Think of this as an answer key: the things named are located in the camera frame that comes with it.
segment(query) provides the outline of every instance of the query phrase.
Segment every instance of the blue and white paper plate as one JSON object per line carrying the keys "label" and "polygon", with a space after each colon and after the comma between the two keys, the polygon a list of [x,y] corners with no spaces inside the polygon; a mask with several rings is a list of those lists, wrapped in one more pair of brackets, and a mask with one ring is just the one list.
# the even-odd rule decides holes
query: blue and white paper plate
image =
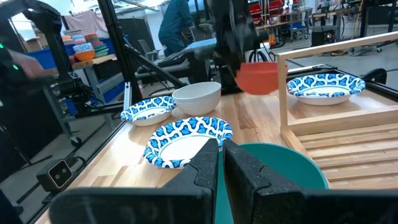
{"label": "blue and white paper plate", "polygon": [[310,105],[334,105],[365,89],[365,81],[347,74],[317,74],[294,78],[287,91]]}
{"label": "blue and white paper plate", "polygon": [[160,127],[150,137],[144,158],[163,168],[183,168],[191,161],[207,140],[215,138],[219,147],[225,139],[232,139],[232,128],[224,120],[193,117]]}
{"label": "blue and white paper plate", "polygon": [[170,96],[160,96],[140,101],[123,111],[120,117],[137,126],[148,126],[164,121],[175,108],[174,99]]}

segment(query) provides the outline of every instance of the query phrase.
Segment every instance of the warehouse floor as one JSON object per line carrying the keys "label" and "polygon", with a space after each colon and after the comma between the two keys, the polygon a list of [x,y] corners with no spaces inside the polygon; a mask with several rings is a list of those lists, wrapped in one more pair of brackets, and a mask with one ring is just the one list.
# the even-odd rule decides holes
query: warehouse floor
{"label": "warehouse floor", "polygon": [[[347,37],[352,35],[352,30],[349,26],[346,28],[345,33]],[[374,28],[368,31],[369,35],[386,32],[386,28]],[[300,49],[310,46],[310,40],[295,40],[292,43],[286,43],[285,46],[279,49],[274,49],[274,53],[286,52],[293,49]],[[362,75],[375,68],[384,68],[388,71],[387,85],[398,88],[398,45],[392,44],[382,48],[381,53],[375,50],[368,52],[360,57],[351,55],[342,55],[338,57],[305,57],[294,59],[293,63],[289,62],[289,68],[297,68],[302,66],[316,65],[320,63],[328,63],[337,66],[340,70],[352,73],[354,75]],[[160,83],[148,85],[144,88],[144,94],[148,95],[150,92],[163,88]],[[114,115],[115,125],[120,123],[118,114]],[[72,130],[76,131],[75,135],[81,138],[84,142],[76,156],[81,156],[87,159],[92,152],[109,136],[111,133],[108,125],[105,124],[103,117],[97,116],[84,120],[74,121],[71,124]],[[42,206],[41,201],[48,195],[41,186],[38,185],[36,173],[43,168],[49,161],[54,159],[62,159],[71,153],[75,148],[70,144],[70,140],[66,135],[61,134],[46,146],[38,155],[33,158],[32,162],[39,160],[47,155],[53,155],[53,158],[45,162],[41,162],[32,167],[22,169],[15,174],[11,175],[4,182],[0,183],[0,188],[4,191],[7,197],[13,201],[22,201],[20,205],[24,207],[24,212],[21,218],[24,222],[28,221],[35,212]],[[73,169],[80,166],[80,163],[75,165]],[[30,191],[30,195],[23,197],[24,194]]]}

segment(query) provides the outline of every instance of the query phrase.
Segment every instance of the teal bowl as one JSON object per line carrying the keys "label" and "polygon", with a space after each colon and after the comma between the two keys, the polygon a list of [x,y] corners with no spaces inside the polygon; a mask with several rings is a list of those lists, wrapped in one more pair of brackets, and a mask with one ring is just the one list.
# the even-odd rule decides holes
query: teal bowl
{"label": "teal bowl", "polygon": [[[305,189],[328,188],[328,182],[319,167],[301,153],[269,143],[247,143],[240,146]],[[216,224],[230,224],[234,222],[224,182],[223,152],[220,152],[218,162]]]}

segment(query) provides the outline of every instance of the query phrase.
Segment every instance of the blue shirt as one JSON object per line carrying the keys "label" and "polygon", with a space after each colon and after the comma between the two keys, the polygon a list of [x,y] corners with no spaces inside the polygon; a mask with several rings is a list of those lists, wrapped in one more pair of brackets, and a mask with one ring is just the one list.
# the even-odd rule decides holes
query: blue shirt
{"label": "blue shirt", "polygon": [[167,7],[159,37],[179,37],[184,26],[193,24],[187,0],[172,0]]}

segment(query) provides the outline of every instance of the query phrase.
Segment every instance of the wooden rack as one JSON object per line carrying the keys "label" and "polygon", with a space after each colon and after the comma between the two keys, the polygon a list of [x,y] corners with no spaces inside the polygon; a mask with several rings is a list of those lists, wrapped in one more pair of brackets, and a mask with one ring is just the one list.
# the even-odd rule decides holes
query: wooden rack
{"label": "wooden rack", "polygon": [[[396,39],[398,32],[390,32],[277,55],[280,132],[287,145],[313,159],[321,169],[346,166],[363,168],[325,173],[331,182],[387,176],[396,178],[398,105],[302,118],[288,123],[291,114],[287,107],[286,60]],[[375,163],[383,166],[371,167]],[[386,184],[380,188],[398,188],[398,186]]]}

